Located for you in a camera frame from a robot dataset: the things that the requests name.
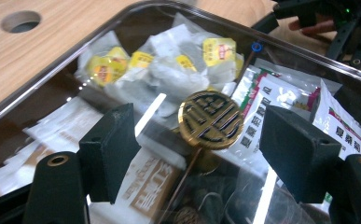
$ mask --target printed label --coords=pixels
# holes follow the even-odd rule
[[[207,38],[203,41],[203,59],[208,66],[236,59],[236,43],[231,38]]]

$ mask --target black bracket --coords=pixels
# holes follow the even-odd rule
[[[268,106],[260,150],[297,202],[333,201],[331,222],[361,223],[361,155],[345,161],[341,144],[296,113]]]

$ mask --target glass display case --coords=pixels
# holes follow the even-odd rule
[[[48,151],[46,148],[40,148],[42,151],[37,155],[40,158],[29,159],[34,166],[42,156],[46,155],[44,153],[60,151],[58,147],[62,150],[76,151],[77,148],[74,149],[74,147],[77,147],[78,141],[85,134],[77,125],[84,125],[83,127],[88,131],[104,113],[127,103],[133,103],[134,123],[138,124],[144,122],[141,118],[150,111],[151,104],[160,101],[150,116],[152,119],[146,121],[144,128],[136,130],[138,132],[136,140],[142,148],[141,151],[143,150],[140,155],[138,154],[137,161],[140,164],[148,164],[147,158],[157,157],[169,163],[175,170],[171,183],[165,186],[167,190],[161,196],[163,199],[160,206],[154,209],[153,214],[139,211],[141,215],[135,215],[138,213],[137,209],[127,210],[125,207],[130,205],[125,205],[126,202],[119,206],[123,207],[122,210],[116,208],[117,212],[113,212],[114,208],[108,203],[91,203],[92,223],[110,223],[115,219],[130,221],[129,216],[141,218],[132,220],[134,223],[142,223],[140,220],[146,223],[330,223],[325,208],[319,207],[320,205],[296,202],[285,184],[277,178],[273,169],[266,162],[259,163],[259,160],[265,160],[263,157],[253,159],[253,162],[258,163],[254,165],[248,158],[237,157],[236,154],[232,158],[227,157],[228,151],[202,150],[189,145],[177,128],[179,102],[181,103],[186,98],[184,94],[176,93],[187,89],[186,81],[179,81],[177,87],[170,89],[165,86],[166,80],[163,79],[154,79],[159,80],[161,86],[151,84],[154,80],[148,80],[151,81],[148,82],[146,79],[143,86],[140,83],[136,85],[135,82],[138,80],[134,79],[133,83],[130,81],[132,84],[127,86],[123,83],[121,88],[110,94],[107,91],[109,88],[92,84],[91,78],[83,79],[76,75],[80,55],[83,55],[93,43],[109,32],[114,31],[120,46],[128,55],[133,55],[147,43],[148,38],[173,28],[174,18],[178,13],[190,22],[185,23],[188,29],[192,23],[191,25],[202,29],[202,31],[199,30],[200,32],[209,33],[208,36],[211,38],[232,39],[236,43],[234,55],[243,57],[242,70],[230,81],[231,84],[220,89],[212,85],[213,82],[210,79],[210,84],[205,89],[226,93],[226,88],[232,87],[236,91],[243,82],[243,78],[251,71],[251,67],[257,67],[258,64],[266,64],[264,67],[266,70],[267,64],[272,66],[272,69],[279,68],[276,73],[282,71],[284,74],[289,71],[285,69],[290,69],[297,71],[296,73],[300,75],[299,83],[303,83],[302,79],[308,83],[310,77],[318,77],[319,82],[320,78],[323,78],[326,84],[334,83],[333,86],[337,89],[331,93],[334,93],[335,99],[361,127],[361,71],[195,7],[171,1],[144,1],[127,7],[114,16],[104,26],[87,36],[83,42],[69,49],[58,61],[53,62],[51,67],[37,74],[33,80],[0,104],[0,169],[10,164],[9,158],[19,154],[21,149],[30,147],[31,144],[35,144],[32,146],[34,149],[30,149],[33,152],[42,145],[52,149]],[[195,33],[191,32],[192,38],[197,38]],[[172,39],[181,39],[184,36],[185,34],[172,36]],[[167,45],[166,42],[159,43],[161,49],[169,48]],[[202,46],[200,46],[200,52],[205,52]],[[159,71],[163,77],[170,73],[166,74],[167,70]],[[200,87],[187,89],[185,92],[193,93],[192,90],[199,89]],[[166,97],[162,98],[160,93],[165,93]],[[231,91],[229,91],[229,97],[233,97]],[[64,106],[74,101],[82,103],[77,103],[69,110],[64,109]],[[59,117],[54,118],[52,112],[57,113]],[[68,132],[74,129],[72,132],[75,133],[63,136],[57,133],[59,129],[52,131],[48,128],[52,123],[55,124],[51,125],[55,126],[54,128],[61,126]],[[39,126],[41,130],[34,131],[33,127],[39,124],[46,126]],[[244,133],[247,132],[247,128],[244,125]],[[69,141],[75,145],[70,146],[65,140],[61,145],[58,143],[60,140],[52,139],[52,136],[70,139]],[[18,166],[14,166],[17,168],[12,169],[20,169],[25,163],[28,163],[26,159]],[[5,171],[0,177],[11,179],[14,175],[10,171]],[[14,192],[27,195],[30,188],[26,185],[27,183],[18,180],[1,179],[1,181],[2,183],[11,182],[12,185],[9,184],[6,190],[0,189],[0,196],[2,196],[1,190],[11,191],[17,187],[22,188],[13,191],[13,195]],[[25,203],[26,198],[17,200]]]

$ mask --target clear plastic packet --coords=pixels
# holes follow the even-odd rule
[[[177,12],[174,15],[174,23],[172,24],[172,27],[176,27],[183,24],[186,25],[186,27],[192,34],[205,32],[204,29],[201,28],[199,25],[197,25],[195,22],[190,21],[181,13]]]
[[[159,84],[155,86],[156,92],[167,94],[178,105],[192,93],[206,90],[209,85],[207,76],[184,68],[171,57],[155,59],[148,69]]]
[[[159,95],[151,84],[154,83],[156,79],[151,77],[148,69],[134,71],[135,72],[126,73],[117,82],[104,86],[104,92],[123,104],[133,103],[133,109],[135,111],[140,114],[145,114]],[[168,129],[174,129],[178,126],[177,116],[175,114],[177,109],[177,104],[165,98],[152,119]]]
[[[75,97],[24,131],[55,152],[78,151],[78,141],[103,115]]]
[[[264,180],[240,170],[226,202],[224,223],[315,223],[288,191],[275,184],[275,173]]]
[[[169,196],[180,170],[141,148],[131,162],[114,204],[92,203],[92,222],[99,217],[104,223],[154,223]]]
[[[199,72],[208,67],[207,73],[209,77],[226,77],[226,79],[232,78],[229,82],[239,76],[243,67],[244,58],[242,55],[236,53],[236,43],[233,40],[206,32],[196,23],[188,20],[180,13],[177,13],[174,17],[173,27],[179,25],[185,25],[191,32],[192,43],[184,44],[181,46],[181,50],[196,65]],[[187,47],[187,45],[192,44],[194,46],[189,48]],[[224,61],[232,61],[236,62],[236,64],[235,66],[231,65],[231,68],[226,70],[228,69],[228,64],[220,64]],[[219,76],[217,71],[226,72],[223,72],[221,76]],[[218,83],[213,80],[211,85],[215,90],[221,91],[225,83]]]
[[[220,150],[217,155],[231,161],[258,176],[268,172],[268,163],[259,150],[262,122],[267,105],[276,105],[295,110],[308,119],[310,112],[299,109],[297,104],[306,104],[309,95],[276,77],[266,76],[259,81],[255,97],[244,114],[243,132],[234,145]]]
[[[317,109],[311,115],[314,126],[342,144],[340,158],[361,154],[361,128],[356,120],[343,109],[321,80],[321,92]]]
[[[155,55],[176,57],[181,54],[180,44],[191,42],[191,33],[186,25],[179,25],[149,38]]]
[[[125,73],[129,58],[116,34],[108,32],[80,54],[75,77],[83,83],[102,87]]]
[[[270,75],[276,76],[281,80],[300,88],[301,90],[308,91],[309,93],[320,89],[320,77],[312,76],[291,68],[270,63],[259,58],[256,59],[254,66],[264,69],[265,72],[269,73]],[[325,78],[323,78],[323,80],[332,94],[337,92],[341,87],[340,83]]]

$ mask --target glass surface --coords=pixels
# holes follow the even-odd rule
[[[176,12],[180,12],[208,32],[232,38],[237,43],[237,52],[245,58],[242,73],[249,64],[254,64],[259,58],[341,83],[361,98],[360,71],[180,3],[153,1],[129,7],[86,38],[85,43],[90,44],[91,40],[96,40],[113,30],[122,47],[132,55],[151,35],[171,28]],[[264,47],[262,51],[252,51],[252,45],[256,42]],[[128,103],[107,96],[102,90],[91,87],[89,83],[80,82],[74,76],[76,70],[77,60],[73,60],[0,118],[0,167],[4,160],[32,142],[28,134],[22,130],[36,125],[39,120],[69,100],[78,96],[101,113]],[[165,97],[157,94],[157,104],[152,105],[155,108],[151,108],[153,114],[162,102],[167,100]],[[361,124],[361,107],[353,101],[355,98],[349,95],[336,97]],[[187,169],[181,172],[176,182],[179,184],[173,185],[170,195],[165,198],[165,203],[157,214],[157,220],[173,223],[181,218],[181,212],[195,215],[195,212],[199,211],[198,215],[195,215],[196,218],[204,216],[211,220],[208,223],[219,223],[220,219],[223,223],[329,223],[327,214],[308,204],[296,203],[285,187],[275,185],[277,175],[271,168],[264,176],[240,170],[238,166],[218,159],[210,152],[192,148],[176,130],[168,129],[165,121],[147,118],[146,126],[141,127],[143,117],[148,115],[135,111],[136,135],[144,136],[137,138],[139,144],[149,147],[150,140],[153,140],[178,153],[187,161]],[[219,161],[215,169],[208,172],[198,164],[198,159],[206,157],[206,154],[209,154],[209,160]],[[99,206],[93,203],[91,219],[98,222],[101,217],[97,215],[99,212],[96,210],[99,210]]]

